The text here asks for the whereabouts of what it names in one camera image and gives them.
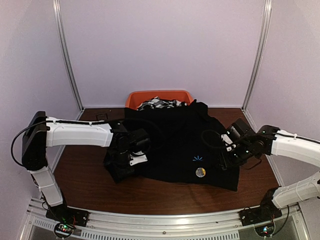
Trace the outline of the aluminium corner post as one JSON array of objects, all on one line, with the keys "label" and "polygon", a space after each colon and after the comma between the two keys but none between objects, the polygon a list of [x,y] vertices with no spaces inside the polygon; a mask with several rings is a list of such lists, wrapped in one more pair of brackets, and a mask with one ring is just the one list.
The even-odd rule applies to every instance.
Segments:
[{"label": "aluminium corner post", "polygon": [[53,4],[54,18],[57,26],[58,38],[60,42],[63,62],[65,65],[68,81],[69,81],[70,88],[71,88],[73,97],[75,99],[77,108],[80,112],[82,112],[85,108],[83,106],[83,103],[80,97],[80,93],[78,90],[78,86],[76,83],[76,79],[75,79],[75,75],[74,75],[74,71],[71,63],[70,54],[68,51],[68,44],[67,44],[67,39],[66,39],[66,34],[64,29],[63,16],[61,12],[61,1],[53,0],[52,4]]},{"label": "aluminium corner post", "polygon": [[257,45],[257,51],[255,54],[255,59],[254,59],[254,64],[253,64],[253,68],[250,76],[249,85],[248,85],[247,92],[242,105],[243,111],[245,111],[248,108],[250,99],[254,91],[254,86],[258,77],[259,69],[261,66],[263,52],[266,46],[269,29],[270,29],[271,16],[272,16],[272,3],[273,3],[272,0],[264,1],[264,8],[263,8],[263,15],[262,15],[262,22],[261,22],[260,35],[259,35],[259,40]]}]

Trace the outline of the black t-shirt blue logo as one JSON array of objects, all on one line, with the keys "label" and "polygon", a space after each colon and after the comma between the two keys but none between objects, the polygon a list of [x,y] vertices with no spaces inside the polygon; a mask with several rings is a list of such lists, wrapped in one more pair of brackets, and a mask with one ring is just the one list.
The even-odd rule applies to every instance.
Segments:
[{"label": "black t-shirt blue logo", "polygon": [[[134,166],[131,176],[143,176],[169,183],[211,185],[236,192],[240,169],[221,169],[220,134],[224,125],[208,114],[208,106],[193,101],[190,105],[142,111],[126,108],[125,127],[129,131],[144,129],[151,148],[147,162]],[[204,168],[205,177],[196,176]]]}]

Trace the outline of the aluminium front rail frame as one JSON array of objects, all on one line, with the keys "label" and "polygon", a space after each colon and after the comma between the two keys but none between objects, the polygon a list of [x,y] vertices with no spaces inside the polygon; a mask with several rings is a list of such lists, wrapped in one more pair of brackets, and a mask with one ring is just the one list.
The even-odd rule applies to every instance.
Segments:
[{"label": "aluminium front rail frame", "polygon": [[[18,240],[61,240],[54,234],[58,221],[46,218],[43,199],[31,198]],[[66,240],[311,240],[300,209],[295,204],[282,210],[283,216],[271,221],[244,226],[242,209],[184,215],[120,214],[95,210],[89,212],[87,225],[76,226]],[[271,237],[256,231],[274,223]]]}]

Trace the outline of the left aluminium corner post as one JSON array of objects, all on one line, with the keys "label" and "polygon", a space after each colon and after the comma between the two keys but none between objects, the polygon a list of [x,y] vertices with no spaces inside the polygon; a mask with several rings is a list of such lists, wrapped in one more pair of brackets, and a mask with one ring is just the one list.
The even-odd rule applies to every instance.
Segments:
[{"label": "left aluminium corner post", "polygon": [[54,18],[57,26],[58,38],[60,42],[63,62],[65,65],[68,81],[69,81],[70,88],[71,88],[73,97],[75,99],[77,108],[80,112],[82,112],[85,108],[83,106],[83,103],[80,97],[80,93],[78,90],[78,86],[76,83],[76,79],[75,79],[75,75],[74,75],[74,71],[71,63],[70,54],[68,51],[68,44],[67,44],[67,39],[66,39],[66,34],[64,29],[63,16],[61,12],[61,1],[53,0],[52,4],[53,4]]}]

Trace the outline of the right aluminium corner post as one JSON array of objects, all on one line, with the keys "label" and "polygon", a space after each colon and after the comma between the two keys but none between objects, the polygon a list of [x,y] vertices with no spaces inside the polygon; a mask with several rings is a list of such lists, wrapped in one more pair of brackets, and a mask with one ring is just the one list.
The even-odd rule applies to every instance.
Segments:
[{"label": "right aluminium corner post", "polygon": [[250,76],[249,85],[248,85],[247,92],[242,105],[243,111],[245,111],[248,108],[250,99],[254,91],[254,86],[258,77],[259,69],[261,66],[263,52],[266,46],[269,29],[270,29],[271,16],[272,16],[272,3],[273,3],[272,0],[264,1],[264,8],[263,8],[263,15],[262,15],[262,22],[261,22],[260,35],[259,35],[259,40],[257,45],[257,51],[255,54],[255,59],[254,59],[254,64],[253,64],[253,68]]}]

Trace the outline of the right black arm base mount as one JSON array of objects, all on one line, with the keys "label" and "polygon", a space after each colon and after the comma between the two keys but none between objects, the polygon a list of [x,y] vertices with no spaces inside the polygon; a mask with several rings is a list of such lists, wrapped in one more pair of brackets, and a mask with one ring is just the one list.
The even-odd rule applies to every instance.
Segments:
[{"label": "right black arm base mount", "polygon": [[239,212],[239,217],[243,226],[272,221],[273,219],[281,216],[282,211],[280,209],[266,205],[254,208],[246,208]]}]

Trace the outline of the black white checkered shirt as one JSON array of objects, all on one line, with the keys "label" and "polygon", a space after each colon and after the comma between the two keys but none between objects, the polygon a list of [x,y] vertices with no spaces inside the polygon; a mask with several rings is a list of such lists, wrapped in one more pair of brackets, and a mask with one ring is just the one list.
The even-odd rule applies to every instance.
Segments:
[{"label": "black white checkered shirt", "polygon": [[185,107],[188,103],[185,101],[179,101],[177,99],[167,100],[161,99],[158,96],[146,100],[142,102],[138,107],[137,111],[144,111],[144,110],[154,110],[154,109],[171,109],[171,108],[178,108],[178,107]]}]

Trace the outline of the orange plastic bin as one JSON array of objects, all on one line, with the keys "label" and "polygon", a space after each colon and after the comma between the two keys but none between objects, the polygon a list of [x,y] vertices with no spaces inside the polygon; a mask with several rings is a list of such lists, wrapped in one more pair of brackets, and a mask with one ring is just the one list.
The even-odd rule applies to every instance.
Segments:
[{"label": "orange plastic bin", "polygon": [[191,94],[186,90],[135,91],[129,94],[125,102],[125,107],[136,110],[141,103],[151,100],[154,97],[159,97],[162,100],[178,100],[188,105],[194,101]]}]

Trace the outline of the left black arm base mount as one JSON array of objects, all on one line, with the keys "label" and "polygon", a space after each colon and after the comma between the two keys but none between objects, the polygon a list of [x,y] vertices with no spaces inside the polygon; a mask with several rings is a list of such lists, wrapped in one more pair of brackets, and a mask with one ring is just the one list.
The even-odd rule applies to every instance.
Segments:
[{"label": "left black arm base mount", "polygon": [[53,207],[49,206],[45,216],[48,219],[52,219],[64,224],[86,227],[89,218],[89,212],[61,204]]}]

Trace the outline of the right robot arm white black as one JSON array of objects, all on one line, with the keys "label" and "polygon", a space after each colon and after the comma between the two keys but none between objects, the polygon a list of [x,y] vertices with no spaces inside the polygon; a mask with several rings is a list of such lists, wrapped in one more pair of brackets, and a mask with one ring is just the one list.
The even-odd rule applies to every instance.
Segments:
[{"label": "right robot arm white black", "polygon": [[[241,118],[219,135],[223,170],[243,165],[251,157],[262,155],[282,156],[313,166],[320,166],[320,142],[296,133],[289,133],[279,127],[263,125],[254,131]],[[278,209],[288,205],[318,198],[320,196],[320,173],[266,192],[256,210],[259,220],[268,220]]]}]

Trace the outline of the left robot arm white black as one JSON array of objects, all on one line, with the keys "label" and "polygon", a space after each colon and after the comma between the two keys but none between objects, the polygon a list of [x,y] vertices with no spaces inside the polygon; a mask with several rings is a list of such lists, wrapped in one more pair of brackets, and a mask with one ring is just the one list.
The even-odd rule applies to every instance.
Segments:
[{"label": "left robot arm white black", "polygon": [[72,218],[71,208],[64,199],[47,161],[47,148],[56,146],[96,146],[106,148],[104,164],[114,181],[132,175],[134,167],[147,162],[151,148],[149,134],[143,128],[126,129],[126,118],[115,120],[79,121],[49,117],[38,111],[29,125],[12,140],[14,146],[22,137],[21,160],[13,161],[25,168],[43,194],[48,211],[61,222]]}]

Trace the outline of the black brooch display tray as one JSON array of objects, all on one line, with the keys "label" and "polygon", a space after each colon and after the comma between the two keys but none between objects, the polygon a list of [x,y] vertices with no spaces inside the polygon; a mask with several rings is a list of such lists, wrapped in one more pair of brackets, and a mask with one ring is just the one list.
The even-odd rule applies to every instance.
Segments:
[{"label": "black brooch display tray", "polygon": [[107,113],[101,113],[96,115],[96,120],[97,121],[106,121],[108,120],[108,114]]}]

